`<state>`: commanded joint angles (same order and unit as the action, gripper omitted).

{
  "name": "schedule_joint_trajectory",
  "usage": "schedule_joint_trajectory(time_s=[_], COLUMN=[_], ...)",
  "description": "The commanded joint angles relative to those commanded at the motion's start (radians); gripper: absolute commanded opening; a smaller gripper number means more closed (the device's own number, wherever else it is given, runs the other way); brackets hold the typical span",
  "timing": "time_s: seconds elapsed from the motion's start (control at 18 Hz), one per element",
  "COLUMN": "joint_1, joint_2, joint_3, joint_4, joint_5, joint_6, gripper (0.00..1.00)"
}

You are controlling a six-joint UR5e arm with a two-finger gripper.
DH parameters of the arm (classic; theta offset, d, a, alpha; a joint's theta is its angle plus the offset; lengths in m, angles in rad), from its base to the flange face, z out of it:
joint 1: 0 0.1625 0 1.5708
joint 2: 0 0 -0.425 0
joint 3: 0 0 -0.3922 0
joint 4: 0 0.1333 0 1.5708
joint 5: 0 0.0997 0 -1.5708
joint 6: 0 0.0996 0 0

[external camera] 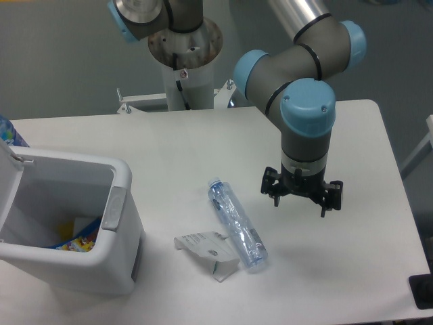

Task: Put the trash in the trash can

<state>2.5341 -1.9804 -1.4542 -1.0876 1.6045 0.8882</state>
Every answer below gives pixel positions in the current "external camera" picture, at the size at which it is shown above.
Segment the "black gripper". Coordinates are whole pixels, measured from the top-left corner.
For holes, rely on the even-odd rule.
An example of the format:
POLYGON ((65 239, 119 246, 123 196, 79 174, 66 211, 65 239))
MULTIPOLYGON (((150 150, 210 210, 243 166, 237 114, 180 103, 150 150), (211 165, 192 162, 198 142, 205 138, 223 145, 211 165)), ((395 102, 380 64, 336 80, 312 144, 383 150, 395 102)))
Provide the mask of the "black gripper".
POLYGON ((326 183, 325 168, 314 175, 288 171, 284 166, 281 173, 272 167, 266 167, 263 174, 260 192, 273 199, 275 207, 279 206, 282 196, 288 194, 310 198, 321 207, 320 217, 327 211, 339 211, 342 208, 343 185, 340 180, 326 183))

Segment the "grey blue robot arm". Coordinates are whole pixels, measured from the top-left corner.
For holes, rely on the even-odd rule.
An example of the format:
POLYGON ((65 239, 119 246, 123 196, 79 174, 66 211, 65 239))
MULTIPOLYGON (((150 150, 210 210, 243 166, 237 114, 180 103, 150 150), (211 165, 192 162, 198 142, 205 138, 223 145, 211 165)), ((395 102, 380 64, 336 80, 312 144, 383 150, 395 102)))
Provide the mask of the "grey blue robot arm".
MULTIPOLYGON (((337 21, 322 1, 270 6, 293 46, 275 56, 249 51, 233 71, 237 90, 281 132, 281 169, 266 168, 260 190, 275 202, 293 194, 322 211, 338 210, 343 183, 324 180, 336 119, 336 98, 325 80, 365 57, 365 34, 354 22, 337 21)), ((162 66, 169 110, 214 106, 212 64, 223 37, 201 1, 110 1, 108 9, 126 41, 147 40, 162 66)))

